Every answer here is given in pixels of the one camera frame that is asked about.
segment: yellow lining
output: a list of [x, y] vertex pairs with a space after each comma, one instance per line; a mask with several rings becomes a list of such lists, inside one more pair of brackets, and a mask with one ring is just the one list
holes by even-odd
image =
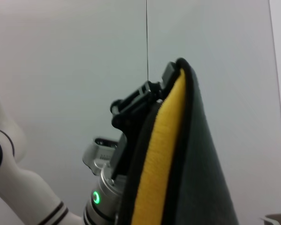
[[170, 166], [185, 107], [185, 73], [158, 111], [134, 205], [132, 225], [160, 225]]

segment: gray wall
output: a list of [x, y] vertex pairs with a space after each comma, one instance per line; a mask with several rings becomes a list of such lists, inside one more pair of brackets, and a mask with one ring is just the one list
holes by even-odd
[[148, 1], [149, 78], [186, 58], [242, 225], [281, 212], [281, 108], [267, 0]]
[[[145, 1], [0, 0], [0, 97], [39, 173], [81, 215], [95, 135], [117, 138], [109, 104], [147, 77]], [[266, 0], [149, 0], [149, 78], [185, 57], [242, 225], [281, 212], [281, 110]], [[0, 224], [21, 222], [0, 199]]]
[[[110, 103], [147, 79], [145, 1], [0, 0], [0, 97], [29, 141], [20, 166], [82, 215], [96, 177], [82, 155], [118, 138]], [[22, 224], [0, 199], [0, 225]]]

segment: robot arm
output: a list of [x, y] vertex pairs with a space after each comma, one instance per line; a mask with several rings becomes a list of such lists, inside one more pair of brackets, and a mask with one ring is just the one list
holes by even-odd
[[0, 104], [0, 198], [26, 225], [82, 225], [36, 173], [19, 168], [25, 138]]

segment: cardboard box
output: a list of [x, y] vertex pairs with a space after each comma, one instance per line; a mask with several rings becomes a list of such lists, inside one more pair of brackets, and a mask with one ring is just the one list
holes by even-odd
[[281, 214], [267, 215], [261, 218], [265, 225], [281, 225]]

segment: black plastic bracket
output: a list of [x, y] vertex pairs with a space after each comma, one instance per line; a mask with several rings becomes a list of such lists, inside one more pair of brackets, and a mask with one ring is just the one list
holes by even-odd
[[110, 161], [112, 179], [119, 174], [127, 175], [141, 127], [151, 107], [157, 100], [165, 100], [179, 74], [176, 64], [170, 62], [163, 73], [163, 82], [147, 81], [127, 98], [111, 104], [111, 123], [123, 132]]

